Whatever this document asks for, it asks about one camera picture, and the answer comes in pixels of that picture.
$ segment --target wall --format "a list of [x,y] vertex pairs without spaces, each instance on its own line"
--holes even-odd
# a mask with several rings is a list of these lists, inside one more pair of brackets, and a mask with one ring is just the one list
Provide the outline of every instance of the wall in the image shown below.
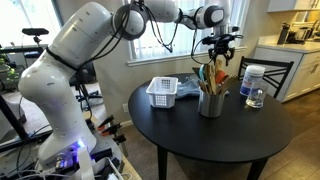
[[[80,8],[86,2],[88,1],[73,1],[72,3],[76,8],[72,8],[70,11]],[[100,0],[97,2],[113,12],[120,6],[120,1],[117,0]],[[64,3],[66,2],[59,0],[60,6],[64,6]],[[227,68],[225,67],[228,74],[237,73],[241,56],[252,57],[260,36],[279,34],[282,21],[292,22],[294,20],[295,12],[266,13],[268,3],[269,0],[251,0],[246,25],[242,27],[244,28],[242,45],[247,46],[247,49],[236,52],[235,58],[230,61],[230,65]],[[61,14],[66,17],[66,14],[70,14],[70,11],[61,9]],[[128,102],[130,94],[140,84],[154,76],[192,72],[192,67],[199,66],[190,58],[134,67],[127,66],[126,62],[129,60],[129,43],[122,41],[107,57],[94,62],[107,113],[109,115],[113,114],[117,121],[130,120],[129,114],[123,113],[122,104]]]

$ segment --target round table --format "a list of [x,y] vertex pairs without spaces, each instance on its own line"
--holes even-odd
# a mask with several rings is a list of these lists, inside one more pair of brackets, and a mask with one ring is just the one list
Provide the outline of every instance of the round table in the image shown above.
[[[192,74],[169,75],[184,83]],[[129,98],[135,127],[158,148],[159,179],[166,179],[167,152],[218,162],[252,162],[248,179],[258,179],[268,158],[285,148],[293,136],[291,117],[283,105],[267,95],[264,106],[246,105],[240,83],[229,89],[221,115],[210,119],[199,114],[199,97],[177,99],[172,108],[154,108],[142,84]]]

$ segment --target white basket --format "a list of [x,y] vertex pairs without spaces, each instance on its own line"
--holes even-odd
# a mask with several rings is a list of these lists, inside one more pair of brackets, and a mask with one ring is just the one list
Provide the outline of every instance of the white basket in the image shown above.
[[153,107],[170,108],[174,106],[178,78],[154,77],[147,88],[149,101]]

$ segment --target window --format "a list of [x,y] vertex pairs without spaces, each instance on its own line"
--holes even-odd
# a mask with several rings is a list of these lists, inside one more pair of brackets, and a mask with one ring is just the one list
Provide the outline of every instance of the window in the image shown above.
[[11,46],[36,45],[32,36],[22,33],[23,28],[45,28],[41,44],[49,44],[60,30],[51,0],[1,0],[0,44]]
[[[208,0],[198,0],[198,1],[185,1],[185,0],[175,0],[177,7],[182,10],[190,10],[195,7],[201,7],[205,5]],[[244,25],[244,20],[246,17],[246,12],[248,9],[248,4],[250,0],[230,0],[231,1],[231,25],[239,26],[240,29]],[[175,23],[158,23],[160,33],[164,43],[171,41],[174,34]],[[196,43],[202,38],[209,36],[212,33],[211,29],[197,30]],[[190,55],[192,49],[194,31],[188,29],[184,25],[178,25],[178,30],[173,41],[173,52],[170,53],[166,48],[160,45],[157,39],[154,37],[151,23],[148,22],[146,32],[139,39],[131,42],[132,48],[132,59],[133,60],[150,60],[150,59],[160,59],[168,58],[174,56]],[[240,41],[232,42],[232,46],[239,46]],[[201,43],[197,47],[195,53],[207,53],[208,48],[211,46],[202,45]]]

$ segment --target table leg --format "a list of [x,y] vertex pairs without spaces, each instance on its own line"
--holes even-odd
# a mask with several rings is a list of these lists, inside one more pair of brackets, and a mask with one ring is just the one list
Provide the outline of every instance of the table leg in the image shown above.
[[167,158],[168,158],[168,151],[164,148],[158,147],[158,173],[159,173],[159,180],[166,180],[167,179]]
[[267,161],[268,161],[268,158],[253,162],[251,164],[251,168],[250,168],[250,172],[248,174],[247,180],[258,180]]

